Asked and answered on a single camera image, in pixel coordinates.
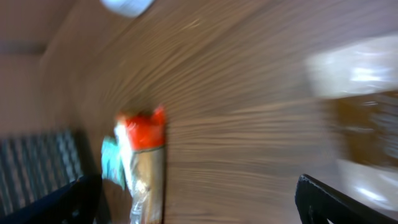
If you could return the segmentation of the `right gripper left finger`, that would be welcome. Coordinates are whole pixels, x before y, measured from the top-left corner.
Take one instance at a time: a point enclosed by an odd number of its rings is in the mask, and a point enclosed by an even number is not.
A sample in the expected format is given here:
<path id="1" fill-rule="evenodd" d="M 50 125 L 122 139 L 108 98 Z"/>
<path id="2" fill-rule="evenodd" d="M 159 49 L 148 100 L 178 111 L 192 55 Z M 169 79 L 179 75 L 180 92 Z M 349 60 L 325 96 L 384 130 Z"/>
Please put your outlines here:
<path id="1" fill-rule="evenodd" d="M 1 218 L 1 224 L 93 223 L 103 180 L 86 175 L 40 200 Z"/>

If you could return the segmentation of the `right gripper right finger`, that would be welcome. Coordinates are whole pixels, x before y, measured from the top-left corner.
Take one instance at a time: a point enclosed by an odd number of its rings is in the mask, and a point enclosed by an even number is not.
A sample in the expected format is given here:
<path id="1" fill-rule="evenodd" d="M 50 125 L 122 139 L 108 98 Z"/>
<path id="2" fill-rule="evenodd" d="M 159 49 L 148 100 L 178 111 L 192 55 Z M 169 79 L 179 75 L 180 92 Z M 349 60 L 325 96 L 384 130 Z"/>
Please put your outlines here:
<path id="1" fill-rule="evenodd" d="M 295 204 L 302 223 L 397 224 L 397 220 L 367 207 L 307 174 L 298 178 Z"/>

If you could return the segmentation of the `teal snack packet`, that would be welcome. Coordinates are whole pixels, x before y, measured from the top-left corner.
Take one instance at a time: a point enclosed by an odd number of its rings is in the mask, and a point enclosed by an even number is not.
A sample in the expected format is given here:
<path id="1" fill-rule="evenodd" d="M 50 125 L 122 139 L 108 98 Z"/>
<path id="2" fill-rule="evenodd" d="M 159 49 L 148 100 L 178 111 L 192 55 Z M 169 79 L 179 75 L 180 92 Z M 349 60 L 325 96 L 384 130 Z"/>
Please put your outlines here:
<path id="1" fill-rule="evenodd" d="M 115 138 L 105 136 L 101 147 L 102 178 L 126 188 L 124 167 L 121 160 L 119 146 Z"/>

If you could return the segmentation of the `white gold tube package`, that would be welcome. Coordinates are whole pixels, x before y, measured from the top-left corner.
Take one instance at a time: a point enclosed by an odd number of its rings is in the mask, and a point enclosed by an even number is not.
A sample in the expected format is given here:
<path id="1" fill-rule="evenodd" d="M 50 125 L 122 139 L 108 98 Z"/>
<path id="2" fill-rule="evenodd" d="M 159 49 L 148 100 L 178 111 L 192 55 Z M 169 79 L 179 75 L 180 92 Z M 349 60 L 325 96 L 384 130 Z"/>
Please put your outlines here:
<path id="1" fill-rule="evenodd" d="M 114 128 L 114 134 L 119 146 L 120 158 L 124 167 L 124 174 L 126 179 L 126 185 L 131 197 L 134 196 L 134 148 L 131 145 L 131 140 L 127 130 L 127 126 L 123 122 L 117 122 Z"/>

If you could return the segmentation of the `orange cracker sleeve package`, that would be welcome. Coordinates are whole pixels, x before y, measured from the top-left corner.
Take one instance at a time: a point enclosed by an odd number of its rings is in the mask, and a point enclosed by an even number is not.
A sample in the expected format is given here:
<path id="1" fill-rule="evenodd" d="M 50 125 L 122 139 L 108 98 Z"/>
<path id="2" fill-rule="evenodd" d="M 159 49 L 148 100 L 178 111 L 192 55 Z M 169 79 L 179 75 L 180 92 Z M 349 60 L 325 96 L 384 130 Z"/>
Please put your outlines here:
<path id="1" fill-rule="evenodd" d="M 161 224 L 164 211 L 165 126 L 163 106 L 152 114 L 121 114 L 117 122 L 127 126 L 134 148 L 134 196 L 130 211 L 133 224 Z"/>

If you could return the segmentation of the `brown white cookie pouch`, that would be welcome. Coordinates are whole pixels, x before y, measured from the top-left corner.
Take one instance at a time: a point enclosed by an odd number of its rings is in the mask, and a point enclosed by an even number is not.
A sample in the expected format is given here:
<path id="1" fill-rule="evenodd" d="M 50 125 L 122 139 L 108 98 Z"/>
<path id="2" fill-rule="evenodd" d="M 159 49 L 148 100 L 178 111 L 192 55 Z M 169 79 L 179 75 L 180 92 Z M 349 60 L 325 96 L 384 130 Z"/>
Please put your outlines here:
<path id="1" fill-rule="evenodd" d="M 397 211 L 397 34 L 313 54 L 306 66 L 338 141 L 344 193 L 371 208 Z"/>

